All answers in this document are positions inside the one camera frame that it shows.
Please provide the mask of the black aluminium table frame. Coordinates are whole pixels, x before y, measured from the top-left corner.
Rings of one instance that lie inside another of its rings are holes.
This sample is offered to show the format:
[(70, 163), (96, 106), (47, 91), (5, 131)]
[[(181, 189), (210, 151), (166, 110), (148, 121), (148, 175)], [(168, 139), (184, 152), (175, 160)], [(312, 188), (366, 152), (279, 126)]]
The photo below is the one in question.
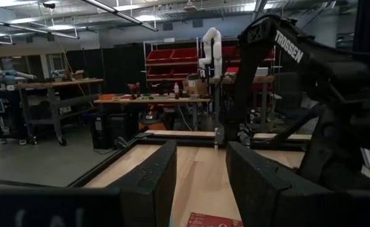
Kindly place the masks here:
[[(82, 187), (86, 185), (136, 145), (162, 145), (174, 139), (177, 141), (178, 146), (213, 148), (217, 145), (222, 148), (223, 144), (219, 141), (221, 135), (220, 132), (204, 131), (148, 130), (139, 133), (132, 140), (128, 141), (127, 145), (114, 151), (110, 157), (89, 169), (82, 176), (71, 182), (68, 187)], [(274, 140), (278, 136), (278, 134), (273, 133), (255, 133), (253, 137), (246, 136), (242, 141), (250, 141), (250, 145), (255, 145), (260, 150), (303, 151), (306, 144), (311, 140), (309, 134), (291, 134), (286, 138), (282, 138), (279, 142), (275, 142)]]

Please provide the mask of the ceiling light rail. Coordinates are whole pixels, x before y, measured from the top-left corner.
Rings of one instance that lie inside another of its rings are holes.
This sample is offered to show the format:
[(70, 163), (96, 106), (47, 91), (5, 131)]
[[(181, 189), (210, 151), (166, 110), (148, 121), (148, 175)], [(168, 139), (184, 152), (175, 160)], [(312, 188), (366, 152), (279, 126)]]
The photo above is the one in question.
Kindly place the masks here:
[(108, 5), (104, 4), (104, 3), (101, 3), (100, 1), (97, 1), (97, 0), (80, 0), (80, 1), (83, 1), (85, 3), (88, 3), (88, 4), (92, 5), (92, 6), (95, 6), (96, 8), (102, 9), (102, 10), (104, 10), (104, 11), (110, 13), (110, 14), (113, 14), (115, 16), (118, 16), (118, 17), (120, 17), (120, 18), (122, 18), (122, 19), (124, 19), (126, 21), (129, 21), (131, 23), (134, 23), (136, 25), (142, 26), (143, 28), (146, 28), (146, 29), (151, 30), (153, 32), (157, 32), (158, 31), (158, 29), (155, 28), (154, 26), (151, 26), (148, 23), (145, 23), (145, 22), (140, 21), (140, 20), (138, 20), (136, 18), (133, 18), (132, 16), (129, 16), (129, 15), (125, 14), (125, 13), (122, 13), (122, 12), (118, 11), (117, 9), (111, 7), (111, 6), (108, 6)]

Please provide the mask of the large cardboard box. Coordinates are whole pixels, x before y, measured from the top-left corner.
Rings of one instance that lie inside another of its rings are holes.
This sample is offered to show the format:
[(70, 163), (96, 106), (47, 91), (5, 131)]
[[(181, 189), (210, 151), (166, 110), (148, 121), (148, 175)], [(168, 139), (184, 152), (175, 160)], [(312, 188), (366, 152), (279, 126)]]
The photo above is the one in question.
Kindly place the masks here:
[(201, 79), (184, 80), (182, 82), (183, 90), (189, 95), (207, 95), (208, 89), (206, 83)]

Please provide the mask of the black upright rig post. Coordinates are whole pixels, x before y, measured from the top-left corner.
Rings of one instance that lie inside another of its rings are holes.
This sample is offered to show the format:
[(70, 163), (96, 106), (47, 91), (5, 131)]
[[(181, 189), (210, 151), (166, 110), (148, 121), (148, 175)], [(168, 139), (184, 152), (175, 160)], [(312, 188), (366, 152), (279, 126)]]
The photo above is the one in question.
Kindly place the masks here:
[(358, 0), (352, 50), (370, 53), (370, 0)]

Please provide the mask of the shelf with red bins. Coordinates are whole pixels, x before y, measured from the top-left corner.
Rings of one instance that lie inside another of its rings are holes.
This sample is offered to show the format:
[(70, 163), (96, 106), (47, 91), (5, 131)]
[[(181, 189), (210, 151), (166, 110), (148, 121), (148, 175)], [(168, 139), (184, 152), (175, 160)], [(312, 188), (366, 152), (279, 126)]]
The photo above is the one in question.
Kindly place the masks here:
[[(143, 42), (143, 53), (147, 88), (159, 92), (158, 86), (166, 83), (182, 88), (189, 74), (198, 73), (199, 59), (205, 57), (201, 38), (190, 38), (164, 42), (167, 40), (150, 40)], [(222, 43), (222, 61), (226, 73), (235, 73), (240, 63), (240, 53), (235, 38), (224, 38)], [(261, 62), (258, 76), (267, 76), (279, 64), (276, 63), (276, 50), (272, 48)]]

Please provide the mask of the black computer tower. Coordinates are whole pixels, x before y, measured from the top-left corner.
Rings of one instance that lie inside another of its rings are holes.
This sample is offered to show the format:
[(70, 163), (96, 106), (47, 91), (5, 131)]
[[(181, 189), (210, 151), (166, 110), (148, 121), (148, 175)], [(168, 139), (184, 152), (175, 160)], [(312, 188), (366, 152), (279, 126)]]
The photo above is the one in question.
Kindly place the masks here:
[(127, 113), (97, 112), (91, 115), (91, 134), (94, 149), (120, 149), (129, 141), (136, 127)]

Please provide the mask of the red power drill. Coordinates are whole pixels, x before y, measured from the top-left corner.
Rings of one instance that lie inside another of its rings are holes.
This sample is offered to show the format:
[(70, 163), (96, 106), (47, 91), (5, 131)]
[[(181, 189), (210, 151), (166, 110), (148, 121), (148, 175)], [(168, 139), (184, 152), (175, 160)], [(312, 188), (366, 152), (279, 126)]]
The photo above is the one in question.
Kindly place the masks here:
[(140, 83), (128, 84), (128, 88), (131, 93), (131, 100), (141, 98)]

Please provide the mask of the black equipment cart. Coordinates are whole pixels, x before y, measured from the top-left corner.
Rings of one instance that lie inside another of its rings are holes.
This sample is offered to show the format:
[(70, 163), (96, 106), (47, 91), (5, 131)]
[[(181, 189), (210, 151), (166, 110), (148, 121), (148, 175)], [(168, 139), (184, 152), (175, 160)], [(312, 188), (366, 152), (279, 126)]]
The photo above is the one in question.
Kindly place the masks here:
[(2, 144), (6, 144), (8, 139), (19, 140), (20, 145), (27, 143), (27, 127), (20, 101), (18, 91), (0, 91), (0, 141)]

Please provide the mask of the black partition wall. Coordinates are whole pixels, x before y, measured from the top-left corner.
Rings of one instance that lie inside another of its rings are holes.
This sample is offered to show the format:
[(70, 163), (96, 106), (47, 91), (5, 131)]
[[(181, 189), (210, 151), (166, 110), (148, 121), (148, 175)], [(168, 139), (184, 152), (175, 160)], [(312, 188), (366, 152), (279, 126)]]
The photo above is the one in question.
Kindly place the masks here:
[(66, 53), (73, 71), (83, 70), (86, 78), (103, 79), (106, 93), (128, 93), (128, 84), (146, 87), (143, 45), (115, 45), (113, 48), (69, 50)]

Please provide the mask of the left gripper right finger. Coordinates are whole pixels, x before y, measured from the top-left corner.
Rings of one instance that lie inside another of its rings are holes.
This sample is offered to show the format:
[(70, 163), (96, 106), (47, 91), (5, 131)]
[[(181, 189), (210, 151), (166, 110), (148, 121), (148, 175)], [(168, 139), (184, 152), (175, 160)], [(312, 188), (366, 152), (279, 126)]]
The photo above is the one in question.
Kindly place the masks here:
[(225, 161), (244, 227), (272, 227), (278, 195), (291, 187), (280, 165), (237, 142), (227, 144)]

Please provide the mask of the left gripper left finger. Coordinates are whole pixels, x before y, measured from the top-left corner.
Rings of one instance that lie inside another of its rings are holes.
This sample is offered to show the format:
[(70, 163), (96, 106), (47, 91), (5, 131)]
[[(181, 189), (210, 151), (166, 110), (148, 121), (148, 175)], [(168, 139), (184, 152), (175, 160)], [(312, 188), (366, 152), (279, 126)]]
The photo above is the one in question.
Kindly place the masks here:
[(109, 188), (120, 190), (124, 227), (169, 227), (177, 178), (177, 141), (169, 140)]

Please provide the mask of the wooden work table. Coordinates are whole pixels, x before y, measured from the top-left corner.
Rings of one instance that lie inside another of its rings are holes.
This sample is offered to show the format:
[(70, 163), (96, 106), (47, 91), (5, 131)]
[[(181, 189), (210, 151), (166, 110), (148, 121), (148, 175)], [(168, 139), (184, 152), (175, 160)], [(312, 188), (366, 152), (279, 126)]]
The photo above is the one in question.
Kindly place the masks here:
[(189, 129), (191, 129), (192, 131), (196, 131), (197, 130), (197, 125), (198, 125), (198, 105), (197, 103), (209, 103), (212, 99), (211, 98), (178, 98), (178, 99), (175, 99), (175, 98), (168, 98), (168, 99), (135, 99), (135, 100), (130, 100), (130, 99), (122, 99), (122, 98), (113, 98), (111, 100), (102, 100), (102, 99), (98, 99), (98, 100), (95, 100), (95, 103), (101, 103), (101, 104), (135, 104), (135, 103), (146, 103), (146, 104), (155, 104), (155, 103), (158, 103), (158, 104), (167, 104), (167, 103), (170, 103), (170, 104), (177, 104), (179, 105), (180, 103), (190, 103), (192, 104), (192, 116), (193, 116), (193, 126), (191, 127), (190, 125), (188, 125), (187, 122), (186, 125)]

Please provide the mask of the wooden workbench on wheels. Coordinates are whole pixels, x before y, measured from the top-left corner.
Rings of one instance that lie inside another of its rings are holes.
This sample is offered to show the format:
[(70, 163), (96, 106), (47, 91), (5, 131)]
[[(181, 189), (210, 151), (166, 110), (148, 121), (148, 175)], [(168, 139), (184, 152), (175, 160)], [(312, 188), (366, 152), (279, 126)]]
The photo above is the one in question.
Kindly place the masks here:
[[(37, 138), (34, 133), (33, 127), (35, 125), (52, 125), (54, 127), (54, 132), (56, 133), (56, 139), (61, 146), (67, 145), (67, 140), (63, 136), (61, 122), (63, 119), (77, 116), (95, 109), (98, 107), (88, 107), (83, 110), (79, 110), (72, 113), (60, 114), (59, 109), (63, 107), (71, 107), (75, 105), (82, 105), (88, 103), (93, 104), (95, 100), (98, 99), (99, 94), (102, 92), (103, 79), (87, 78), (79, 79), (74, 81), (63, 81), (63, 82), (50, 82), (50, 83), (20, 83), (16, 84), (15, 88), (19, 91), (21, 98), (21, 106), (23, 111), (23, 116), (25, 118), (25, 125), (27, 128), (27, 141), (31, 144), (37, 143)], [(98, 93), (88, 94), (83, 93), (81, 96), (57, 100), (56, 89), (67, 88), (69, 86), (77, 86), (80, 88), (82, 84), (97, 84)], [(27, 97), (27, 90), (47, 90), (47, 101), (49, 102), (49, 107), (51, 111), (51, 116), (46, 119), (33, 119), (29, 110), (29, 101)]]

